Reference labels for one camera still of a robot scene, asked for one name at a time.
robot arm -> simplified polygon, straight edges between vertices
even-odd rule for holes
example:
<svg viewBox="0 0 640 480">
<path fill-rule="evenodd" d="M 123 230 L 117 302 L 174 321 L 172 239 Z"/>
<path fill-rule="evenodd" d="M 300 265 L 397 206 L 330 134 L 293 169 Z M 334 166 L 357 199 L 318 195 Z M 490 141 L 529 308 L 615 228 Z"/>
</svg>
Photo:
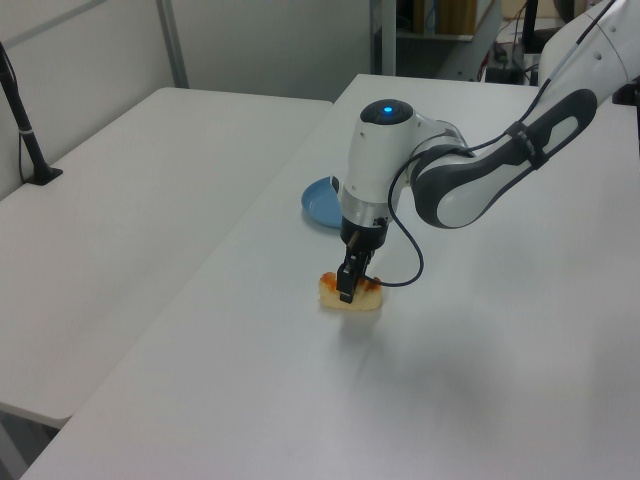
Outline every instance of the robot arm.
<svg viewBox="0 0 640 480">
<path fill-rule="evenodd" d="M 477 157 L 455 127 L 422 117 L 406 103 L 382 100 L 365 108 L 339 192 L 341 238 L 347 245 L 338 270 L 341 299 L 351 301 L 383 245 L 392 220 L 388 206 L 395 209 L 403 187 L 411 187 L 425 222 L 464 227 L 584 131 L 602 102 L 640 76 L 639 24 L 640 2 L 614 0 L 564 27 L 542 54 L 543 87 L 534 108 Z"/>
</svg>

white wall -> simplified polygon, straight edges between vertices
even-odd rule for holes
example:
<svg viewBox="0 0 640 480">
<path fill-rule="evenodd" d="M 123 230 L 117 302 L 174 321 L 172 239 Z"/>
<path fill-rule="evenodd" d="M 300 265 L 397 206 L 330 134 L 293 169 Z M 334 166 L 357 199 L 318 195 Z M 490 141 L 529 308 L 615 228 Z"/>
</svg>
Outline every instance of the white wall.
<svg viewBox="0 0 640 480">
<path fill-rule="evenodd" d="M 154 0 L 108 0 L 7 53 L 48 163 L 153 91 L 173 86 Z M 20 185 L 17 142 L 0 93 L 0 198 Z M 31 171 L 28 155 L 23 165 Z"/>
<path fill-rule="evenodd" d="M 370 72 L 369 0 L 173 0 L 191 88 L 335 101 Z"/>
</svg>

metal pole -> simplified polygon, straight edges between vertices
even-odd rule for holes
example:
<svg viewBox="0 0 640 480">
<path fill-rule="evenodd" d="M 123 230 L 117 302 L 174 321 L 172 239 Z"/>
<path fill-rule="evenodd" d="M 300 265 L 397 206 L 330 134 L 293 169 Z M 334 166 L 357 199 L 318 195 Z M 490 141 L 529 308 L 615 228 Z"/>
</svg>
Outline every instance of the metal pole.
<svg viewBox="0 0 640 480">
<path fill-rule="evenodd" d="M 396 74 L 396 0 L 382 0 L 382 74 Z"/>
</svg>

table leg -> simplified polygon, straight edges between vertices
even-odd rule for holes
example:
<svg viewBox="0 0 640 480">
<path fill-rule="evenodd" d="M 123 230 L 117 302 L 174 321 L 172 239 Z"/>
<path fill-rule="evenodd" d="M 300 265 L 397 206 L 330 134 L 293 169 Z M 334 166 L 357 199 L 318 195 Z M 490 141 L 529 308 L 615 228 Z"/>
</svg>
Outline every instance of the table leg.
<svg viewBox="0 0 640 480">
<path fill-rule="evenodd" d="M 24 475 L 28 465 L 0 422 L 0 462 L 15 480 Z"/>
</svg>

black cable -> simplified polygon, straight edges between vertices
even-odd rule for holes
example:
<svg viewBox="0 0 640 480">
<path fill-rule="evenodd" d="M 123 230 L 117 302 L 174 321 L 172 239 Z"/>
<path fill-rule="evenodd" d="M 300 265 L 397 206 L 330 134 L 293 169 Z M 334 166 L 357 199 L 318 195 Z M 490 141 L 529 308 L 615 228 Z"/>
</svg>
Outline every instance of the black cable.
<svg viewBox="0 0 640 480">
<path fill-rule="evenodd" d="M 16 76 L 16 71 L 13 69 L 11 60 L 9 60 L 9 56 L 4 49 L 4 45 L 2 45 L 2 42 L 0 42 L 0 55 L 2 55 L 4 61 L 7 62 L 9 70 L 11 71 L 11 76 L 13 77 L 13 83 L 16 85 L 16 90 L 18 90 L 18 77 Z M 22 173 L 22 134 L 20 133 L 20 131 L 18 131 L 18 172 L 20 173 L 20 181 L 24 185 L 26 182 L 24 181 L 24 175 Z"/>
<path fill-rule="evenodd" d="M 520 17 L 522 16 L 522 10 L 518 13 L 518 19 L 516 20 L 516 31 L 513 32 L 513 43 L 511 44 L 511 63 L 520 70 L 520 73 L 524 75 L 529 83 L 531 83 L 531 78 L 527 75 L 527 72 L 520 66 L 515 57 L 516 44 L 518 43 L 518 24 L 520 23 Z"/>
<path fill-rule="evenodd" d="M 598 14 L 598 16 L 593 19 L 593 21 L 591 22 L 591 25 L 589 25 L 587 29 L 584 32 L 582 32 L 582 35 L 580 35 L 580 37 L 578 38 L 576 45 L 580 45 L 582 43 L 582 41 L 586 38 L 586 36 L 589 35 L 589 32 L 593 30 L 593 28 L 598 24 L 600 19 L 604 17 L 604 15 L 609 11 L 611 7 L 613 7 L 613 4 L 615 3 L 615 1 L 616 0 L 611 0 L 607 4 L 607 6 L 602 9 L 602 11 Z"/>
<path fill-rule="evenodd" d="M 507 23 L 504 27 L 502 27 L 500 30 L 498 30 L 498 33 L 496 34 L 496 37 L 498 35 L 500 35 L 504 29 L 506 29 L 509 25 L 511 25 L 513 23 L 513 21 L 516 19 L 516 17 L 519 18 L 520 15 L 522 15 L 522 12 L 524 11 L 525 8 L 527 8 L 527 2 L 524 2 L 524 5 L 522 5 L 522 8 L 516 12 L 515 16 L 509 21 L 509 23 Z"/>
<path fill-rule="evenodd" d="M 407 227 L 404 226 L 404 224 L 400 221 L 400 219 L 396 215 L 396 212 L 393 209 L 393 202 L 392 202 L 393 190 L 394 190 L 396 184 L 398 183 L 398 179 L 402 176 L 402 174 L 404 173 L 405 169 L 409 168 L 409 165 L 411 165 L 413 162 L 418 160 L 421 155 L 423 155 L 423 152 L 418 153 L 417 155 L 414 155 L 409 160 L 404 162 L 402 167 L 400 167 L 398 169 L 398 171 L 396 172 L 395 177 L 393 177 L 393 181 L 391 182 L 391 186 L 389 187 L 389 194 L 387 196 L 387 207 L 389 208 L 389 213 L 391 214 L 391 218 L 393 218 L 395 220 L 395 222 L 398 224 L 398 227 L 400 228 L 400 230 L 402 230 L 402 233 L 404 233 L 406 235 L 406 237 L 411 242 L 411 245 L 413 245 L 413 248 L 416 250 L 416 253 L 418 254 L 418 263 L 419 263 L 418 273 L 416 273 L 415 276 L 411 280 L 407 280 L 406 282 L 397 282 L 397 283 L 383 282 L 382 280 L 377 280 L 375 278 L 368 277 L 367 275 L 362 275 L 362 277 L 364 279 L 370 281 L 371 283 L 373 283 L 375 285 L 380 285 L 380 286 L 383 286 L 383 287 L 406 287 L 407 285 L 411 285 L 416 280 L 418 280 L 420 278 L 420 276 L 422 275 L 422 272 L 424 270 L 424 256 L 422 255 L 422 250 L 420 250 L 420 246 L 418 245 L 418 242 L 416 242 L 415 238 L 413 238 L 413 236 L 409 233 L 409 230 L 407 230 Z"/>
<path fill-rule="evenodd" d="M 22 174 L 22 135 L 18 132 L 18 171 L 20 172 L 20 181 L 24 185 L 24 175 Z"/>
</svg>

